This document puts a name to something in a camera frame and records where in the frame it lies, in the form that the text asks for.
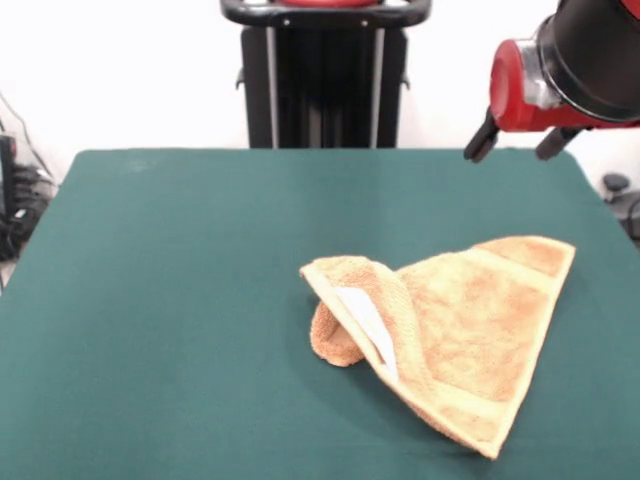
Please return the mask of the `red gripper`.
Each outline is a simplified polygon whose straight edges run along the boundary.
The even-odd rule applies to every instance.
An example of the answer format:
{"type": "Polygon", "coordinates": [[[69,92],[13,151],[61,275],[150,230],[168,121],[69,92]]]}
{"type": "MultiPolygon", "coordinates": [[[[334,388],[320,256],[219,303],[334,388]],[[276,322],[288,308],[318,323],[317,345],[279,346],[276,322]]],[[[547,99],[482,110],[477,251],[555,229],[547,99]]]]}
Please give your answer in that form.
{"type": "Polygon", "coordinates": [[[494,55],[490,76],[490,108],[463,150],[463,157],[481,162],[494,148],[498,128],[505,132],[542,132],[554,128],[535,148],[548,161],[580,134],[580,129],[637,127],[631,122],[608,122],[590,117],[564,102],[543,75],[539,49],[533,39],[505,40],[494,55]]]}

